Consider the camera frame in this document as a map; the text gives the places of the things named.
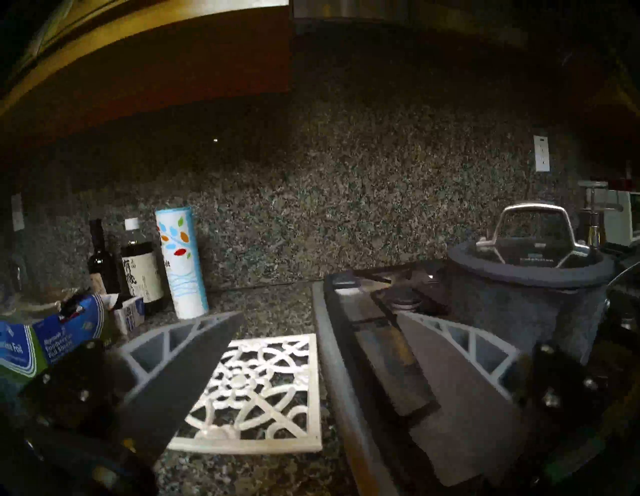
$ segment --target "decorative trivet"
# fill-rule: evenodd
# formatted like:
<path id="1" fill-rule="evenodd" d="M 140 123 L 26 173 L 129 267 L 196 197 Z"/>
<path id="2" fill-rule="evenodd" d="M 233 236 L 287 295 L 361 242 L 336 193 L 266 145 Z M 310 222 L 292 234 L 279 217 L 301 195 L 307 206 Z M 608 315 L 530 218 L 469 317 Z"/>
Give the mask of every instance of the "decorative trivet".
<path id="1" fill-rule="evenodd" d="M 320 451 L 316 335 L 232 341 L 185 421 L 170 449 Z"/>

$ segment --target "wall outlet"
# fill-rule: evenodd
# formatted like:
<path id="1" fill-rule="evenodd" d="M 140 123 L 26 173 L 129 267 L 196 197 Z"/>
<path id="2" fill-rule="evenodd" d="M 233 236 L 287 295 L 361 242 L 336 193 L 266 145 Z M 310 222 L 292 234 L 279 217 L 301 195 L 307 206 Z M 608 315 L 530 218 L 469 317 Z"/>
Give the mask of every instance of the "wall outlet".
<path id="1" fill-rule="evenodd" d="M 536 153 L 536 172 L 549 172 L 549 142 L 546 136 L 533 137 L 533 149 Z"/>
<path id="2" fill-rule="evenodd" d="M 11 217 L 13 220 L 13 230 L 24 229 L 24 215 L 22 213 L 22 195 L 18 193 L 11 197 Z"/>

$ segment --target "outlet cover plate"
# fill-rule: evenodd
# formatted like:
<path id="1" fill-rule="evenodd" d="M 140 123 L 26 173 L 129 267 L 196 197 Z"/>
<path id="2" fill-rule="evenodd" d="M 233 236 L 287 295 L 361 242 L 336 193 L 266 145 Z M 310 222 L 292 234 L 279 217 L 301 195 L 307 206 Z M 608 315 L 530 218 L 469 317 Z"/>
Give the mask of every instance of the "outlet cover plate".
<path id="1" fill-rule="evenodd" d="M 546 136 L 534 136 L 533 148 L 536 153 L 536 172 L 549 172 L 549 142 Z"/>

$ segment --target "screw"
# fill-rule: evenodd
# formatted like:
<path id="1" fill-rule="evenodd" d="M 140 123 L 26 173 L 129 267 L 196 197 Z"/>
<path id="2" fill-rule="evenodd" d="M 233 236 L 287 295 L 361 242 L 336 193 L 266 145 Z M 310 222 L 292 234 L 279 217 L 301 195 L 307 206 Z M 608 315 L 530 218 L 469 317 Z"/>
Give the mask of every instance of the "screw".
<path id="1" fill-rule="evenodd" d="M 593 379 L 591 379 L 590 377 L 587 377 L 584 381 L 582 381 L 582 384 L 587 389 L 591 389 L 592 391 L 597 391 L 598 390 L 598 383 L 596 381 L 594 381 Z"/>
<path id="2" fill-rule="evenodd" d="M 560 408 L 560 397 L 552 388 L 547 389 L 547 392 L 545 392 L 545 395 L 542 397 L 542 401 L 549 408 Z"/>

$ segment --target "bottle cap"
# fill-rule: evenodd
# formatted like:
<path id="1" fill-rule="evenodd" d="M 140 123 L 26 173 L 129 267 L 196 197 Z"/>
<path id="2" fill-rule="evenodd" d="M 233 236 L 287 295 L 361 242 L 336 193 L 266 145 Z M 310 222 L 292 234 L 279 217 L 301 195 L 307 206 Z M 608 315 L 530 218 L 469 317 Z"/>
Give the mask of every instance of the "bottle cap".
<path id="1" fill-rule="evenodd" d="M 124 229 L 126 229 L 127 231 L 131 231 L 139 228 L 140 228 L 140 222 L 138 221 L 137 217 L 134 217 L 133 219 L 124 219 Z"/>

